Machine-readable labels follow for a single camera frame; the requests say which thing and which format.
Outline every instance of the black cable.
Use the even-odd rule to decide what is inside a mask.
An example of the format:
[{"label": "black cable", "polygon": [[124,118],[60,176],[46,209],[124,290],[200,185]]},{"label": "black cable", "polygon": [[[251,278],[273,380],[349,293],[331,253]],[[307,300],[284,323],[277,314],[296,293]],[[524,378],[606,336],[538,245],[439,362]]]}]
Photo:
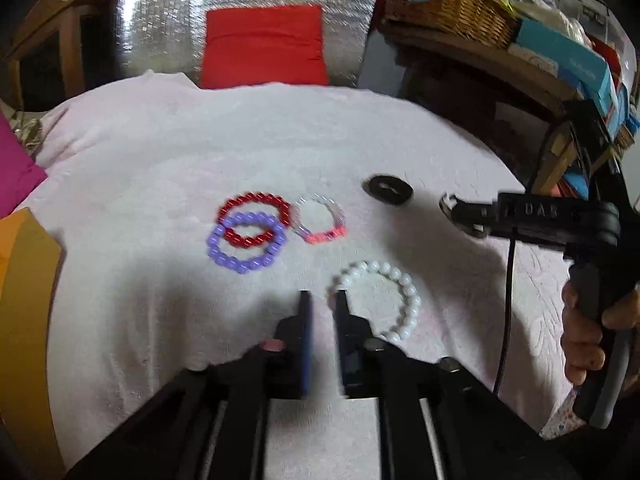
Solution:
[{"label": "black cable", "polygon": [[[551,139],[551,136],[556,132],[556,130],[562,126],[565,122],[571,120],[568,116],[564,116],[557,121],[551,123],[546,130],[545,136],[542,138],[542,143],[540,144],[540,149],[538,150],[538,156],[536,157],[536,165],[534,167],[533,174],[529,179],[529,183],[525,188],[525,194],[531,194],[533,190],[533,185],[538,178],[538,174],[540,173],[540,168],[542,168],[542,160],[545,157],[546,146]],[[511,293],[513,291],[513,261],[515,259],[516,254],[516,236],[518,232],[514,228],[511,232],[511,237],[509,238],[509,254],[507,256],[507,282],[504,291],[504,329],[502,331],[502,348],[500,349],[500,360],[498,361],[498,371],[495,375],[495,383],[494,383],[494,395],[498,395],[498,391],[500,390],[500,385],[502,384],[502,377],[504,375],[504,365],[507,361],[507,353],[509,351],[509,339],[511,337]]]}]

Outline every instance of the hand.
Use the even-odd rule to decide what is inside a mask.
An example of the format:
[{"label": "hand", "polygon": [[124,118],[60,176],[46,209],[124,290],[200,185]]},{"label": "hand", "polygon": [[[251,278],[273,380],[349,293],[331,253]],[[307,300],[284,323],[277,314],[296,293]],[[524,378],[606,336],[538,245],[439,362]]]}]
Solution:
[{"label": "hand", "polygon": [[[564,302],[562,311],[564,333],[560,345],[566,358],[564,374],[575,386],[579,386],[587,377],[587,370],[600,370],[604,365],[605,355],[602,348],[598,346],[602,339],[602,330],[596,322],[587,319],[576,309],[578,294],[571,282],[566,282],[562,288],[562,301]],[[602,324],[614,330],[640,328],[638,292],[634,290],[608,308],[602,314]],[[636,382],[637,378],[637,374],[629,378],[631,381],[625,382],[625,388]]]}]

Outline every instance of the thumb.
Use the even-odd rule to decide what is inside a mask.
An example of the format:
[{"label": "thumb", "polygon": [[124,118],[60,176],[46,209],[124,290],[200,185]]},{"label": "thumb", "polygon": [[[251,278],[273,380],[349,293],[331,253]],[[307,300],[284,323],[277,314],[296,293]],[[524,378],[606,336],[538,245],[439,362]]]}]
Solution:
[{"label": "thumb", "polygon": [[610,329],[633,328],[640,323],[640,298],[634,290],[602,314],[602,324]]}]

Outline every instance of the beaded bracelet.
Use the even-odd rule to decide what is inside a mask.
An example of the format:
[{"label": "beaded bracelet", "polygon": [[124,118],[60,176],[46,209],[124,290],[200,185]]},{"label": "beaded bracelet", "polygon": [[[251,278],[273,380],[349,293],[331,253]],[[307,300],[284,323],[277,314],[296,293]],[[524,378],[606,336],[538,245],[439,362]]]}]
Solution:
[{"label": "beaded bracelet", "polygon": [[398,344],[401,339],[407,339],[411,335],[411,331],[418,325],[417,316],[420,312],[420,304],[422,300],[417,295],[415,286],[412,284],[411,276],[406,272],[402,272],[397,267],[392,267],[388,262],[358,262],[350,267],[339,277],[340,285],[338,289],[346,289],[354,280],[357,280],[367,272],[375,274],[379,272],[392,282],[397,282],[404,296],[404,312],[402,313],[402,321],[391,327],[387,332],[380,334],[378,337],[393,344]]},{"label": "beaded bracelet", "polygon": [[[324,233],[312,233],[309,229],[302,225],[300,220],[300,206],[303,205],[307,200],[312,200],[313,202],[318,202],[319,204],[324,205],[331,215],[334,217],[334,228],[325,231]],[[296,234],[299,234],[305,239],[305,242],[308,244],[320,244],[322,242],[328,242],[330,240],[334,240],[334,238],[338,238],[347,234],[347,227],[344,221],[344,213],[340,206],[337,205],[330,198],[325,197],[324,195],[318,195],[315,193],[311,198],[307,199],[306,197],[300,197],[296,203],[293,205],[293,215],[291,217],[291,227]]]},{"label": "beaded bracelet", "polygon": [[[289,219],[289,211],[290,204],[289,202],[285,202],[281,196],[274,196],[271,193],[264,194],[262,192],[252,193],[248,192],[244,195],[236,196],[235,198],[230,198],[226,201],[225,205],[220,208],[218,213],[218,222],[221,222],[222,219],[226,216],[231,208],[239,206],[243,203],[249,202],[259,202],[267,205],[273,205],[278,209],[280,213],[280,223],[284,225],[284,227],[289,227],[290,219]],[[249,247],[259,246],[265,242],[271,242],[274,237],[273,230],[267,230],[261,235],[257,235],[255,237],[247,236],[241,237],[236,231],[233,229],[228,229],[225,232],[225,240],[229,242],[234,247],[244,247],[245,249]]]},{"label": "beaded bracelet", "polygon": [[[270,228],[274,233],[273,242],[268,245],[262,256],[256,256],[250,260],[238,260],[235,256],[229,256],[220,249],[220,238],[236,225],[257,225]],[[234,270],[238,274],[246,274],[249,270],[258,270],[261,267],[269,267],[274,261],[274,256],[280,252],[282,246],[287,242],[287,237],[284,235],[285,229],[284,224],[278,222],[275,216],[267,215],[262,211],[258,213],[236,213],[232,216],[226,216],[213,228],[209,235],[207,240],[209,258],[219,266]]]}]

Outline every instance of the purple beaded bracelet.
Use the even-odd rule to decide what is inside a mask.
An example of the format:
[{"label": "purple beaded bracelet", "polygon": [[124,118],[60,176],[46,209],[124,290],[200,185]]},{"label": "purple beaded bracelet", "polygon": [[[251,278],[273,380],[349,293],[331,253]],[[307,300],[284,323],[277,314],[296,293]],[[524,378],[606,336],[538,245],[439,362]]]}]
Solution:
[{"label": "purple beaded bracelet", "polygon": [[[225,237],[227,229],[237,225],[257,225],[271,229],[275,236],[273,241],[267,246],[262,256],[256,256],[250,260],[238,260],[235,256],[229,256],[220,249],[220,240]],[[287,242],[284,235],[286,227],[273,215],[260,211],[259,213],[236,213],[225,216],[217,224],[209,239],[209,258],[214,260],[219,266],[234,270],[238,274],[246,274],[249,270],[258,270],[261,267],[269,267],[274,262],[274,256],[278,254],[282,246]]]}]

